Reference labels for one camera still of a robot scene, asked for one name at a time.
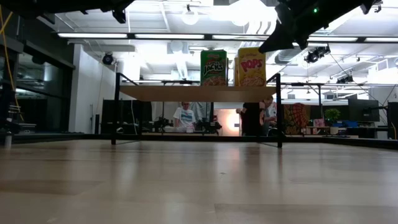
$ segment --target spotlight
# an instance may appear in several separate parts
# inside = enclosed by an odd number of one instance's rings
[[[354,82],[354,78],[352,75],[345,75],[342,78],[337,79],[337,84],[346,84]]]
[[[112,65],[113,62],[112,52],[105,53],[105,56],[102,58],[102,62],[104,63],[104,65]]]
[[[325,55],[330,54],[330,48],[327,47],[317,47],[313,51],[309,51],[308,55],[304,58],[307,63],[315,63],[319,59],[323,58]]]

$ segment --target computer monitor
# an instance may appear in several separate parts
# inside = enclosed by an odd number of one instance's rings
[[[377,100],[348,99],[349,119],[352,121],[380,121]]]

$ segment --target light wood floor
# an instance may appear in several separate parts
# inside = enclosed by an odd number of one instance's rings
[[[398,152],[329,144],[65,141],[0,152],[0,223],[384,224]]]

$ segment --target person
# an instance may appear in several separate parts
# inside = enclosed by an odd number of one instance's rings
[[[270,96],[264,101],[260,102],[260,125],[262,126],[262,135],[268,136],[269,125],[276,124],[276,117],[270,116],[269,107],[272,105],[274,97]]]
[[[270,96],[259,103],[244,103],[243,109],[236,109],[236,112],[241,115],[243,136],[268,134],[269,123],[276,120],[275,117],[269,116],[267,110],[273,100],[274,98]]]
[[[259,136],[261,133],[259,103],[244,103],[243,108],[237,109],[236,112],[241,116],[242,136]]]
[[[183,128],[194,128],[196,119],[193,111],[189,109],[189,102],[181,102],[182,108],[177,108],[174,113],[175,126]]]

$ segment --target corn pops box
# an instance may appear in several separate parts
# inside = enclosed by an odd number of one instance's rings
[[[200,58],[200,85],[226,86],[226,51],[202,50]]]
[[[266,85],[266,56],[258,47],[239,49],[238,63],[239,86]]]

